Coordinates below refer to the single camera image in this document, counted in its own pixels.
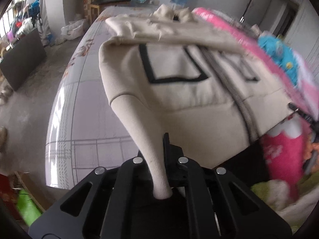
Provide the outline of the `beige zip jacket black trim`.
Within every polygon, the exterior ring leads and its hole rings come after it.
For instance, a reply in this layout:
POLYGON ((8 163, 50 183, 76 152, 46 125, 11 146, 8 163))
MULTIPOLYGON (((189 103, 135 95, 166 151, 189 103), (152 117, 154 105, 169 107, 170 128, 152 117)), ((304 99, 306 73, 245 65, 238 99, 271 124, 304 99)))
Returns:
POLYGON ((163 135, 214 168, 289 116, 285 87, 255 55, 185 8, 106 19, 115 33, 99 48, 108 102, 144 156, 153 194, 172 191, 163 135))

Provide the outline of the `cyan cartoon clothing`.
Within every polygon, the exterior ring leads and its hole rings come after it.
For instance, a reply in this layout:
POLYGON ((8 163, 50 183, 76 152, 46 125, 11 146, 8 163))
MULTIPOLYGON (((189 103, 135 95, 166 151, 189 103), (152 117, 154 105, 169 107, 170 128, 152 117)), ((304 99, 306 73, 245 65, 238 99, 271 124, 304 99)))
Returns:
POLYGON ((281 39, 271 35, 259 36, 258 46, 286 74, 293 87, 299 83, 299 72, 303 66, 302 58, 281 39))

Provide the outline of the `green paper bag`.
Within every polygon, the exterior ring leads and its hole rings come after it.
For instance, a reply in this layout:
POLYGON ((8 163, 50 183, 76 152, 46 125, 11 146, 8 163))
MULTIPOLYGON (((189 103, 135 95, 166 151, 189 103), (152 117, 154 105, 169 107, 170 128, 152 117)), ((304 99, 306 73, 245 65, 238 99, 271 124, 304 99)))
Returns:
POLYGON ((28 192, 24 189, 20 190, 18 193, 16 207, 28 227, 30 227, 42 215, 42 212, 38 209, 28 192))

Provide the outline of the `white plastic bag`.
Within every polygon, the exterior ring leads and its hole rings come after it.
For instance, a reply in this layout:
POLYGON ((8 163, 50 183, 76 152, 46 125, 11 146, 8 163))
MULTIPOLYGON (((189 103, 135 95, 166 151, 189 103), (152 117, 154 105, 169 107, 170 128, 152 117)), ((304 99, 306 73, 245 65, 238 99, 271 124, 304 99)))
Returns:
POLYGON ((75 21, 61 28, 61 37, 66 40, 74 40, 85 33, 86 19, 75 21))

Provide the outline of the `red gift bag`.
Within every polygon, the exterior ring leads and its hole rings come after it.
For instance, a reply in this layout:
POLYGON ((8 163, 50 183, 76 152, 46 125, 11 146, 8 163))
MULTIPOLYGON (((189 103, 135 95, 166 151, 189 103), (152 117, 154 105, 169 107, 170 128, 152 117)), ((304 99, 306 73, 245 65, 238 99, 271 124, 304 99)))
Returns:
POLYGON ((16 209, 16 195, 10 186, 9 178, 3 174, 0 174, 0 192, 1 199, 7 207, 10 214, 16 221, 21 220, 21 216, 16 209))

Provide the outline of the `dark low cabinet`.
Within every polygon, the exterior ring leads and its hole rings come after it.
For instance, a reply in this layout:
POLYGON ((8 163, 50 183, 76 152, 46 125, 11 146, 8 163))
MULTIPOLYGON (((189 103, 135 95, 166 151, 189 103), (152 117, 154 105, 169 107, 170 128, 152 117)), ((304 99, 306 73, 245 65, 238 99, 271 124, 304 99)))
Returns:
POLYGON ((11 88, 17 91, 44 59, 46 52, 39 31, 34 28, 4 55, 1 72, 11 88))

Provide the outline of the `blue bicycle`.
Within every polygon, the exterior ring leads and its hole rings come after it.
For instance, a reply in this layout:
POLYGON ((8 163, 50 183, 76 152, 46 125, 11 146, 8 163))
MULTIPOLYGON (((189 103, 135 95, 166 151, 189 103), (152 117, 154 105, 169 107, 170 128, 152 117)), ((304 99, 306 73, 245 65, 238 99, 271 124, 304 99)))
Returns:
POLYGON ((33 27, 36 27, 37 22, 41 20, 39 0, 35 0, 28 6, 28 17, 31 18, 33 27))

